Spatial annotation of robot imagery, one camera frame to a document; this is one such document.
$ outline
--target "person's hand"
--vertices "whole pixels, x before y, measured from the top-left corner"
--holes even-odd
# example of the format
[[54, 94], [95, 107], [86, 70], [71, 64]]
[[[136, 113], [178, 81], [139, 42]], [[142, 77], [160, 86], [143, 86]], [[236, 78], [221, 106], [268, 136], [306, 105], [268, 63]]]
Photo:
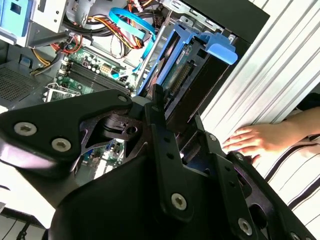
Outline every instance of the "person's hand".
[[261, 124], [240, 128], [222, 144], [225, 152], [238, 151], [256, 161], [265, 154], [280, 154], [305, 136], [290, 123]]

